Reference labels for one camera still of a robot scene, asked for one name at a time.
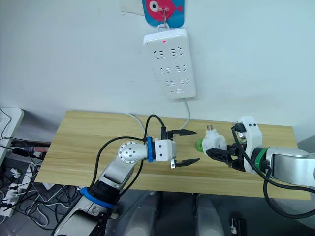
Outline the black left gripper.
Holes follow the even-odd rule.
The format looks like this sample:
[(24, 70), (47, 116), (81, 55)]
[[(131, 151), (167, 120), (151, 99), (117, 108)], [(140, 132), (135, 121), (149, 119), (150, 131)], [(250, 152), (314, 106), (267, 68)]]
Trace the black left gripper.
[(171, 169), (189, 166), (200, 160), (199, 158), (182, 160), (180, 162), (176, 160), (176, 143), (173, 140), (173, 137), (176, 135), (187, 136), (187, 135), (196, 135), (196, 134), (197, 134), (196, 132), (191, 131), (191, 130), (186, 130), (186, 129), (172, 130), (172, 132), (171, 131), (166, 132), (166, 137), (167, 137), (166, 157), (167, 157), (167, 161), (170, 163)]

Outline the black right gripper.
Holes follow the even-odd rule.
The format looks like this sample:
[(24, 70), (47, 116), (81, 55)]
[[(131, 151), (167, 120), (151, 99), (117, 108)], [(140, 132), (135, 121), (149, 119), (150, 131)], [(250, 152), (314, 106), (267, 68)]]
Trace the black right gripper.
[(232, 145), (227, 145), (227, 150), (211, 148), (209, 150), (206, 150), (206, 154), (213, 160), (227, 164), (230, 168), (241, 172), (246, 171), (244, 167), (243, 154), (236, 143), (233, 143)]

